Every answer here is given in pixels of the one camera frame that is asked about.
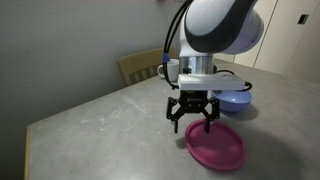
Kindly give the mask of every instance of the purple bowl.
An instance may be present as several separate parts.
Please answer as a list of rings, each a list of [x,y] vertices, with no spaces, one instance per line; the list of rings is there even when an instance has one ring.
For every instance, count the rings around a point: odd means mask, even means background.
[[[252,95],[249,91],[211,92],[211,95],[220,100],[220,109],[227,112],[239,112],[245,109],[252,100]]]

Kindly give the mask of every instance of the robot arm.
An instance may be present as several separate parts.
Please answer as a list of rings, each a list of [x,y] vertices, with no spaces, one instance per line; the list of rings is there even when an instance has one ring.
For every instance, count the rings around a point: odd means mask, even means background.
[[[187,0],[180,26],[179,99],[168,98],[167,119],[178,131],[178,120],[189,113],[203,113],[205,131],[219,118],[219,101],[207,99],[212,90],[243,90],[245,81],[235,75],[215,74],[214,53],[239,54],[256,45],[263,21],[254,11],[257,0]],[[175,113],[173,106],[180,105]],[[206,106],[212,105],[211,113]]]
[[[180,57],[250,50],[263,33],[257,0],[195,0],[181,22]]]

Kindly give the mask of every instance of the pink plate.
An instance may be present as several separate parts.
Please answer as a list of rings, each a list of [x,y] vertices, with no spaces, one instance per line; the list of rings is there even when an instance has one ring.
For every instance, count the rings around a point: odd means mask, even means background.
[[[221,122],[214,121],[207,134],[204,131],[204,120],[194,121],[188,126],[185,136],[192,156],[209,168],[233,170],[245,162],[244,142],[234,130]]]

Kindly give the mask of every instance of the white wall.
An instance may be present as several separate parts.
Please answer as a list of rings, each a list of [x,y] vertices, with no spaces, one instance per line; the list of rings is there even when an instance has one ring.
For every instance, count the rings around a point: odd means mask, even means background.
[[[162,47],[182,3],[2,0],[0,179],[21,179],[28,124],[123,87],[122,55]]]
[[[237,54],[234,63],[241,64],[249,67],[253,67],[258,57],[260,47],[262,45],[264,36],[268,30],[269,22],[272,17],[272,13],[276,7],[278,0],[258,0],[254,9],[257,11],[264,23],[264,31],[259,42],[249,51]]]
[[[254,67],[284,74],[310,23],[298,21],[302,14],[312,17],[318,4],[319,0],[278,1]]]
[[[320,4],[291,58],[285,76],[320,83]]]

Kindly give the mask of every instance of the table edge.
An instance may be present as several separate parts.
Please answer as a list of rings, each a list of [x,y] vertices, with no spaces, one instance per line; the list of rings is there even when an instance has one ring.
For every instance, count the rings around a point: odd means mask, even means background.
[[[30,160],[30,126],[27,126],[25,165],[24,165],[24,180],[28,180],[29,179],[29,160]]]

